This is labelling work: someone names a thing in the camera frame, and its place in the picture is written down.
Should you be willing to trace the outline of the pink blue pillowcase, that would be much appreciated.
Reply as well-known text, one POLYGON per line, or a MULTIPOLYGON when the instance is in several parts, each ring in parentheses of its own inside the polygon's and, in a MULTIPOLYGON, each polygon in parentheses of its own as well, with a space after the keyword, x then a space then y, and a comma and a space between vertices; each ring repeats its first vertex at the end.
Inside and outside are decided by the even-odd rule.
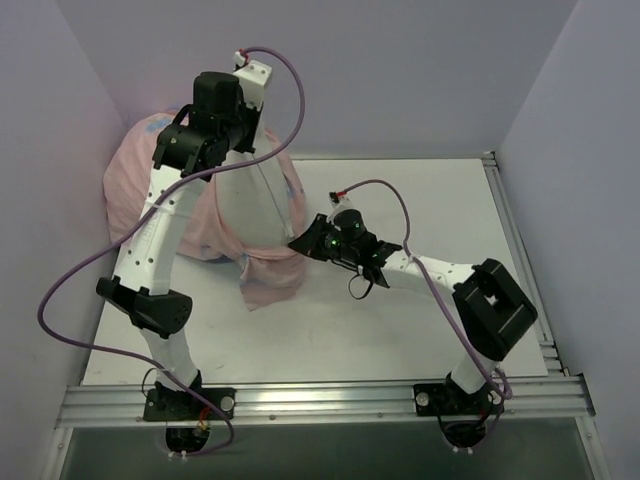
MULTIPOLYGON (((151 157, 159 133, 173 120, 173 112, 153 114, 136 123, 125 135, 103 176, 109 235, 120 239, 141 216, 151 173, 151 157)), ((306 195, 287 152, 276 158, 287 181, 293 240, 306 224, 306 195)), ((178 252, 201 261, 235 262, 241 269, 240 291, 250 310, 288 300, 303 284, 303 257, 288 249, 247 247, 224 224, 218 212, 215 181, 199 197, 178 252)))

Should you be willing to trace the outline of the white pillow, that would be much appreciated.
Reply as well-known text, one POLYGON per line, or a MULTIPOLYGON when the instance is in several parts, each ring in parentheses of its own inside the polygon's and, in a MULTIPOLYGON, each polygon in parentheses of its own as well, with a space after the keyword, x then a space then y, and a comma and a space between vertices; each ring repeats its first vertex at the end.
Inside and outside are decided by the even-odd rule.
POLYGON ((285 246, 293 238, 293 220, 282 167, 276 157, 257 165, 249 164, 273 150, 264 120, 258 123, 254 148, 252 154, 229 153, 225 164, 233 169, 212 177, 218 212, 243 245, 285 246))

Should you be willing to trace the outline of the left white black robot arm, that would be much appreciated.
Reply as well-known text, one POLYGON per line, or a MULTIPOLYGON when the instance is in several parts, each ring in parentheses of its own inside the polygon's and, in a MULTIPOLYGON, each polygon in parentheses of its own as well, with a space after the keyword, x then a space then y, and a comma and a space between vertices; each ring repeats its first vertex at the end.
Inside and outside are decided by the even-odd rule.
POLYGON ((193 301, 170 287, 174 258, 211 169, 231 151, 254 152, 270 76, 268 67, 246 66, 195 78, 192 103, 158 134, 140 216, 144 224, 113 276, 96 286, 141 331, 158 370, 157 387, 167 393, 166 408, 179 419, 200 411, 202 395, 184 332, 193 301))

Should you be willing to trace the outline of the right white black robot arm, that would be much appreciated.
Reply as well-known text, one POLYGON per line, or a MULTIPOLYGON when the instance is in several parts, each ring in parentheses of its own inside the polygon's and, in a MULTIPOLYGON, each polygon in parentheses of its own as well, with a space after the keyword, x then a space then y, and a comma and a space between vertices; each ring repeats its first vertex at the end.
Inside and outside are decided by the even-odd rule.
POLYGON ((405 245, 377 238, 352 208, 317 215, 289 247, 353 271, 370 285, 435 299, 465 350, 443 390, 450 409, 469 411, 485 386, 503 399, 512 396, 500 364, 536 322, 538 312, 501 262, 489 258, 479 265, 459 264, 415 255, 405 245))

